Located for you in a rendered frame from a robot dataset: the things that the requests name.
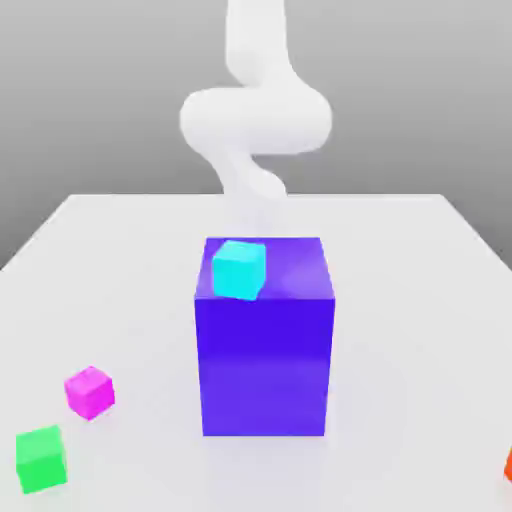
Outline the large purple box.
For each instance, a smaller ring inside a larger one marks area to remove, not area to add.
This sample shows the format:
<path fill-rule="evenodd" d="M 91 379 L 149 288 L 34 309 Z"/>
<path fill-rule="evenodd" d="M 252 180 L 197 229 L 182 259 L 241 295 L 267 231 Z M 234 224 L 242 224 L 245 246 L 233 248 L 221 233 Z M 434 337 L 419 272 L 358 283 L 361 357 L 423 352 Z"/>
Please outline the large purple box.
<path fill-rule="evenodd" d="M 322 242 L 264 238 L 259 296 L 215 296 L 205 241 L 194 296 L 202 430 L 206 436 L 321 436 L 335 315 Z"/>

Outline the small magenta cube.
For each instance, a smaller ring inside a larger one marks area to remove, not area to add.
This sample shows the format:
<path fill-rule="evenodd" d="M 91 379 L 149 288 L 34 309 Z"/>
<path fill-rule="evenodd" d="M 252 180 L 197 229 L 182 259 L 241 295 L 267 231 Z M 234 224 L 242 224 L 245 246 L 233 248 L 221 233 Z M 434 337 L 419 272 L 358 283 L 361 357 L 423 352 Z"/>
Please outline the small magenta cube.
<path fill-rule="evenodd" d="M 68 378 L 64 389 L 70 409 L 87 421 L 115 404 L 112 378 L 94 366 Z"/>

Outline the small cyan cube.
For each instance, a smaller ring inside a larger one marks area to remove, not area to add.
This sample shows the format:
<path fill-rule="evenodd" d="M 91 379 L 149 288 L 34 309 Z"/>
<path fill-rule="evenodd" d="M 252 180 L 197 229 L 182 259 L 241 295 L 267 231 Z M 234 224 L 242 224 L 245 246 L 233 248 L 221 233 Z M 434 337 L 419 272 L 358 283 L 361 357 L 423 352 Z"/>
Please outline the small cyan cube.
<path fill-rule="evenodd" d="M 264 244 L 227 240 L 212 258 L 213 292 L 216 296 L 254 301 L 265 280 Z"/>

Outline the small green cube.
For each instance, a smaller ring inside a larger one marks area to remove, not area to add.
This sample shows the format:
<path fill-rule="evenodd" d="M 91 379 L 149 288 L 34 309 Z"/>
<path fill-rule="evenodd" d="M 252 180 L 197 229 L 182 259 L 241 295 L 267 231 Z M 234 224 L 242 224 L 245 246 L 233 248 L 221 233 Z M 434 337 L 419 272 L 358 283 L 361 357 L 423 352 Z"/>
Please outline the small green cube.
<path fill-rule="evenodd" d="M 16 435 L 16 473 L 24 494 L 68 481 L 66 452 L 58 425 Z"/>

